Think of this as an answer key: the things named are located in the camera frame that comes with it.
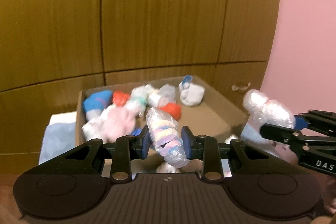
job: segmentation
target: ribbed black surface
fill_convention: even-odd
[[[33,224],[48,221],[25,218]],[[112,187],[106,199],[81,216],[53,221],[63,224],[308,224],[305,217],[293,221],[268,221],[237,208],[219,185],[203,183],[196,174],[139,174],[128,184]]]

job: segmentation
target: pink wall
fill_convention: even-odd
[[[280,0],[261,91],[294,114],[336,112],[336,0]]]

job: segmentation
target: circular logo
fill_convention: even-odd
[[[165,181],[171,181],[172,180],[172,178],[171,177],[165,177],[165,178],[163,178],[163,180],[165,180]]]

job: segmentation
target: drawer handle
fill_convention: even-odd
[[[233,85],[231,90],[236,91],[236,90],[247,90],[251,86],[251,83],[248,83],[246,86],[236,86]]]

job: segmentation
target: cardboard box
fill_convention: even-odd
[[[171,84],[178,87],[183,76],[165,78],[153,81],[143,81],[136,83],[118,84],[102,86],[99,88],[82,90],[78,97],[77,120],[76,120],[76,145],[85,143],[82,127],[86,123],[85,112],[83,111],[83,101],[95,92],[110,89],[112,91],[121,90],[131,93],[134,87],[151,84],[155,88],[160,88],[164,84]],[[205,83],[201,78],[193,76],[193,82],[205,87],[202,103],[199,106],[182,107],[182,117],[179,120],[179,133],[182,126],[189,126],[195,136],[207,135],[215,137],[218,142],[224,142],[231,134],[240,136],[246,122],[247,115],[217,92],[213,87]],[[137,118],[137,126],[145,125],[144,118]]]

